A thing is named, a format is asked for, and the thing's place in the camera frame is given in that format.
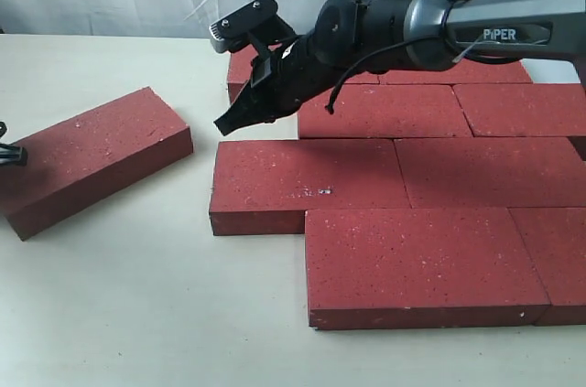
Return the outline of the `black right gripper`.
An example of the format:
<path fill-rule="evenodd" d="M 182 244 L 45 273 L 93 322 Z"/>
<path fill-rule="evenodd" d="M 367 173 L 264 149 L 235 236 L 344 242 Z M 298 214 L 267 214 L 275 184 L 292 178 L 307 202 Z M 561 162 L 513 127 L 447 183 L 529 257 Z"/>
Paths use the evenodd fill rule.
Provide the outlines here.
<path fill-rule="evenodd" d="M 331 89 L 344 67 L 321 62 L 307 34 L 271 52 L 270 62 L 256 60 L 251 76 L 231 106 L 214 121 L 222 135 L 288 117 L 303 103 Z"/>

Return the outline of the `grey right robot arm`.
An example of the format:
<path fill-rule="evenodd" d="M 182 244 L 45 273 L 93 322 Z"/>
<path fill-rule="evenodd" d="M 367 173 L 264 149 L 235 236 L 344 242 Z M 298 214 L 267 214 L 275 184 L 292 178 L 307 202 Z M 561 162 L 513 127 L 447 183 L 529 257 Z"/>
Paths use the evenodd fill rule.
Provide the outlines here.
<path fill-rule="evenodd" d="M 298 34 L 275 0 L 254 0 L 210 27 L 219 53 L 253 47 L 248 81 L 215 121 L 222 134 L 336 98 L 362 74 L 445 71 L 461 59 L 504 65 L 563 60 L 585 71 L 585 0 L 327 0 Z"/>

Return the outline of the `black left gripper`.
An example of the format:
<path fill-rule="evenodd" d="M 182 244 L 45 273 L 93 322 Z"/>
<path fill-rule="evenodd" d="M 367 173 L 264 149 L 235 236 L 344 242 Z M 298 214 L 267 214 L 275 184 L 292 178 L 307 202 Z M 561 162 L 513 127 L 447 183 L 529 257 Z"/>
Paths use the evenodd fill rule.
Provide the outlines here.
<path fill-rule="evenodd" d="M 0 144 L 0 167 L 24 167 L 26 164 L 27 150 L 24 147 Z"/>

